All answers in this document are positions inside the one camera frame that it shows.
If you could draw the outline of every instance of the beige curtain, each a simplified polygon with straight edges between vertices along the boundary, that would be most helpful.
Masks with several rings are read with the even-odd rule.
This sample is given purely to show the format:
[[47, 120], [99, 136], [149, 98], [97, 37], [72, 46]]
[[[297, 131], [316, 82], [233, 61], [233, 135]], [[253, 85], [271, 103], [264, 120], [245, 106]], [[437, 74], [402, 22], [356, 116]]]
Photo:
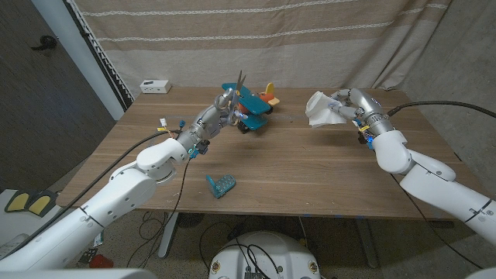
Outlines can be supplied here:
[[173, 86], [391, 88], [450, 0], [77, 0], [131, 91]]

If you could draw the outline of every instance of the white robotic arm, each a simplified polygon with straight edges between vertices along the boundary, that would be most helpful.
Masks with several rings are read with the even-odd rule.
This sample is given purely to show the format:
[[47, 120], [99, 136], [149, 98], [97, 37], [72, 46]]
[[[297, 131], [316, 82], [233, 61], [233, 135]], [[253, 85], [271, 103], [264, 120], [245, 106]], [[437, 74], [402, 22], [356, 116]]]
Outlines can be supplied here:
[[116, 170], [108, 184], [81, 207], [0, 260], [0, 271], [62, 268], [105, 227], [148, 201], [157, 184], [174, 178], [174, 163], [182, 164], [201, 148], [200, 153], [206, 152], [208, 140], [222, 127], [235, 126], [246, 117], [237, 106], [244, 81], [240, 78], [241, 74], [236, 90], [230, 88], [218, 96], [176, 140], [170, 138], [140, 152], [136, 161]]
[[496, 201], [455, 182], [456, 174], [446, 164], [409, 150], [403, 134], [394, 129], [381, 105], [358, 89], [340, 90], [331, 98], [358, 108], [330, 109], [348, 119], [359, 119], [375, 150], [379, 166], [390, 174], [404, 174], [400, 185], [409, 194], [440, 208], [496, 245]]

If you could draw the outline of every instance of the white robot body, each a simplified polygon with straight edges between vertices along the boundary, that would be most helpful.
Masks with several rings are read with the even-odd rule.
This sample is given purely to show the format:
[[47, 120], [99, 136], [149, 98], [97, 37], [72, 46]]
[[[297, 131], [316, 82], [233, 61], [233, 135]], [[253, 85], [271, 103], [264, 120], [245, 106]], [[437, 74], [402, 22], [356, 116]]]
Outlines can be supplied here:
[[[239, 236], [238, 242], [244, 246], [255, 244], [270, 255], [276, 267], [262, 250], [255, 246], [250, 247], [253, 252], [250, 253], [250, 256], [256, 260], [257, 266], [269, 278], [320, 278], [315, 257], [306, 247], [289, 236], [269, 231], [249, 232]], [[248, 249], [238, 246], [236, 239], [227, 243], [210, 264], [209, 278], [211, 279], [258, 277], [260, 277], [260, 273], [257, 274], [256, 268], [248, 256]]]

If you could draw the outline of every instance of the tissue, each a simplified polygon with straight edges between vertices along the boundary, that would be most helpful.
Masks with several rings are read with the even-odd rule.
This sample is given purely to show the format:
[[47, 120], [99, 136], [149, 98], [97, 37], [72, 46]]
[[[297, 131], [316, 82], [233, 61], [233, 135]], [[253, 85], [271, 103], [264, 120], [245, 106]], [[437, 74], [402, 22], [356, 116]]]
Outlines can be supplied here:
[[305, 114], [309, 125], [317, 128], [325, 124], [342, 124], [346, 119], [339, 113], [331, 110], [331, 106], [343, 106], [340, 101], [327, 97], [323, 92], [317, 91], [307, 102]]

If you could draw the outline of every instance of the white box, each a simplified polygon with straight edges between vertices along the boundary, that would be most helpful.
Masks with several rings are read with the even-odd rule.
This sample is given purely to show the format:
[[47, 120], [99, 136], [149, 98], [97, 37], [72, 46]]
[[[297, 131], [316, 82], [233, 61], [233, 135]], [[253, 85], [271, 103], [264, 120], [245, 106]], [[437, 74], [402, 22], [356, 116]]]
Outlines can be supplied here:
[[145, 80], [141, 83], [140, 88], [143, 93], [167, 93], [171, 89], [169, 81]]

